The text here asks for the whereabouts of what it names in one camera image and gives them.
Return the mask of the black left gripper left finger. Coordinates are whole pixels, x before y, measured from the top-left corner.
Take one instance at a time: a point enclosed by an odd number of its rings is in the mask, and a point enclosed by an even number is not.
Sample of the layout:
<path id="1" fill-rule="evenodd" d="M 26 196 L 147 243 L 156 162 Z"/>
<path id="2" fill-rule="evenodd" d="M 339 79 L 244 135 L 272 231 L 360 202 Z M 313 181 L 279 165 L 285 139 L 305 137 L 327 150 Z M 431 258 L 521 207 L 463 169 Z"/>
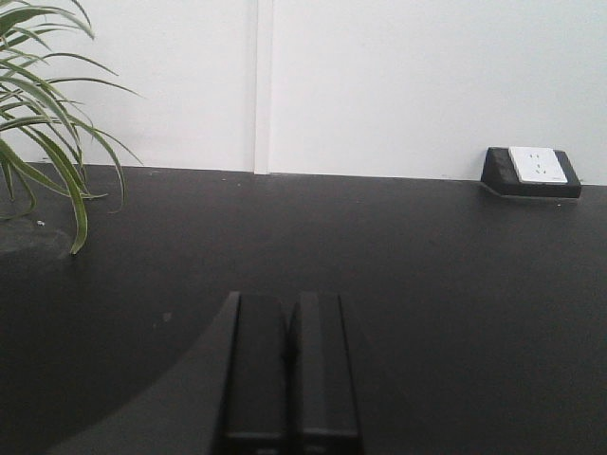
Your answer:
<path id="1" fill-rule="evenodd" d="M 229 293 L 235 309 L 217 454 L 287 452 L 286 328 L 271 296 Z"/>

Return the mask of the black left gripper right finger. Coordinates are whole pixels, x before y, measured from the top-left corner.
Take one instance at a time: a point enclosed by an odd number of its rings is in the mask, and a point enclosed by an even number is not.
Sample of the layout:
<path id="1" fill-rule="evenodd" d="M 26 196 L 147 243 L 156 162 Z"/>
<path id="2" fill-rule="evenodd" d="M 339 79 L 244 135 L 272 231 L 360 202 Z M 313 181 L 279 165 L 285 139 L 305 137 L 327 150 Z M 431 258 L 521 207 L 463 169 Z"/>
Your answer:
<path id="1" fill-rule="evenodd" d="M 289 327 L 294 454 L 358 454 L 360 432 L 340 299 L 302 292 Z"/>

